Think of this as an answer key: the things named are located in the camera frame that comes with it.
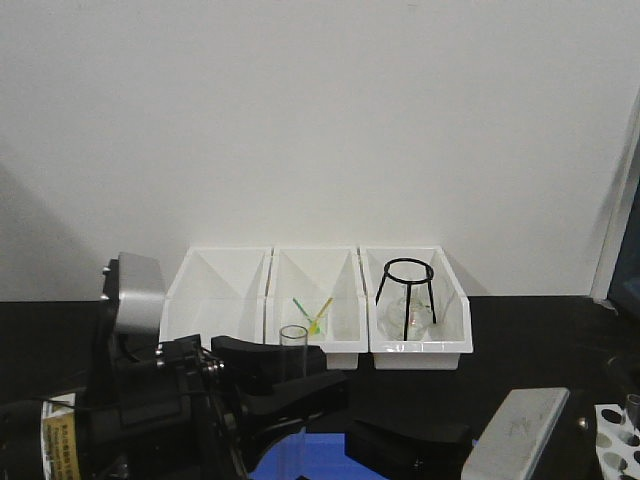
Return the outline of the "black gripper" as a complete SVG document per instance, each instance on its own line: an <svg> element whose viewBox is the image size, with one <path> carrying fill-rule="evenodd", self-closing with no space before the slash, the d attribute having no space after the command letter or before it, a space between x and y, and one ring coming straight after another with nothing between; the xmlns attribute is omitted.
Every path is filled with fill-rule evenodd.
<svg viewBox="0 0 640 480"><path fill-rule="evenodd" d="M282 380L280 345L216 336L211 353L197 336L135 359L115 340L97 347L84 392L89 478L246 479L246 465L280 440L348 407L348 379L325 371L318 346L307 346L306 376L290 381ZM222 386L247 392L239 394L239 442Z"/></svg>

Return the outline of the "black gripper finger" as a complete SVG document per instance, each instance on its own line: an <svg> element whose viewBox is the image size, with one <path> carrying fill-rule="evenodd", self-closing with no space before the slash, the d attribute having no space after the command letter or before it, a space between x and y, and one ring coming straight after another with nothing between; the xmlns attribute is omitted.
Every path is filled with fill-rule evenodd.
<svg viewBox="0 0 640 480"><path fill-rule="evenodd" d="M358 419L345 433L346 455L363 461L456 463L470 451L470 427L459 423L409 428Z"/></svg>

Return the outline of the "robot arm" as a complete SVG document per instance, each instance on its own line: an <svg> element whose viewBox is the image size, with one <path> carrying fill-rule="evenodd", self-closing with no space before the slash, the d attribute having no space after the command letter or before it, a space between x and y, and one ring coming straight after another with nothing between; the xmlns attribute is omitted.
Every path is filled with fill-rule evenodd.
<svg viewBox="0 0 640 480"><path fill-rule="evenodd" d="M5 479L245 479L279 441L344 410L317 346L161 340L159 263L122 253L104 284L84 387L1 408Z"/></svg>

